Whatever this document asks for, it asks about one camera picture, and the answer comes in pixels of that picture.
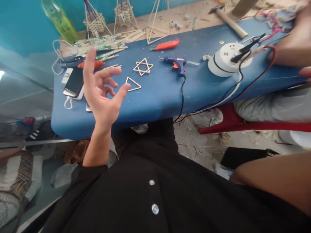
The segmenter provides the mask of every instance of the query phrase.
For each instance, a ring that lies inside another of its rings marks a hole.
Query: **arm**
[[[295,27],[276,46],[276,65],[311,66],[311,3],[297,14]]]
[[[230,181],[271,193],[311,216],[311,153],[258,159],[237,167]]]
[[[108,68],[94,74],[95,57],[96,51],[91,46],[83,69],[84,95],[95,117],[91,142],[86,150],[83,166],[78,166],[73,171],[69,188],[59,199],[42,232],[63,231],[88,190],[107,169],[111,126],[118,118],[121,103],[131,85],[124,84],[115,95],[113,89],[106,84],[117,87],[111,76],[121,74],[121,69]],[[114,97],[108,99],[107,93]]]
[[[117,120],[121,103],[131,87],[130,84],[126,83],[115,94],[113,89],[106,84],[117,87],[118,84],[111,76],[121,74],[121,69],[106,68],[94,74],[95,57],[96,51],[91,46],[85,60],[83,79],[84,95],[93,111],[95,128],[84,156],[84,167],[108,164],[111,126]],[[107,93],[114,97],[111,100],[108,99]]]

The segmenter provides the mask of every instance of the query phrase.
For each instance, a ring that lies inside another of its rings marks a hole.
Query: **finger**
[[[104,86],[103,91],[105,94],[109,93],[111,96],[115,96],[115,93],[114,93],[112,87]]]
[[[112,78],[107,78],[103,80],[104,84],[109,84],[112,87],[118,87],[118,84],[112,79]]]
[[[90,46],[90,49],[87,53],[84,68],[83,68],[83,79],[84,83],[89,83],[92,81],[94,68],[95,68],[95,58],[96,58],[96,50],[93,46]]]
[[[125,98],[125,96],[127,94],[127,91],[130,88],[131,88],[131,85],[129,83],[123,84],[120,87],[120,89],[117,92],[117,94],[115,95],[115,97],[112,99],[119,108],[121,107],[122,101],[124,100],[124,98]]]
[[[299,75],[302,77],[311,77],[311,66],[303,68],[300,72]]]
[[[113,75],[120,75],[122,73],[122,70],[120,68],[105,68],[102,69],[101,71],[97,71],[95,73],[96,78],[101,78],[101,79],[107,79],[110,78]]]

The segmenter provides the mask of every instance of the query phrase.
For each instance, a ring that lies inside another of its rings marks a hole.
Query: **wooden hammer handle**
[[[241,37],[241,39],[245,38],[248,33],[246,31],[244,31],[234,20],[232,20],[231,18],[229,18],[228,15],[226,15],[224,12],[222,12],[220,9],[216,10],[216,14],[218,14],[218,16],[225,21],[227,24],[229,24],[229,26],[235,30],[235,32]]]

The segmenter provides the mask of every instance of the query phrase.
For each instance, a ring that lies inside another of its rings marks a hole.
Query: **person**
[[[95,128],[42,232],[310,232],[310,155],[248,162],[228,181],[178,153],[172,118],[111,135],[130,84],[115,94],[121,69],[94,74],[95,56],[83,70]],[[120,160],[107,169],[110,135]]]
[[[276,47],[276,65],[304,67],[299,75],[311,77],[311,2],[295,20],[291,33]],[[311,78],[307,84],[234,103],[236,112],[249,122],[311,123]]]

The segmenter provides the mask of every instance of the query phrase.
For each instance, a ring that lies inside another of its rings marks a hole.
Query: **gray pants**
[[[311,123],[310,84],[240,100],[234,103],[234,108],[249,122]]]

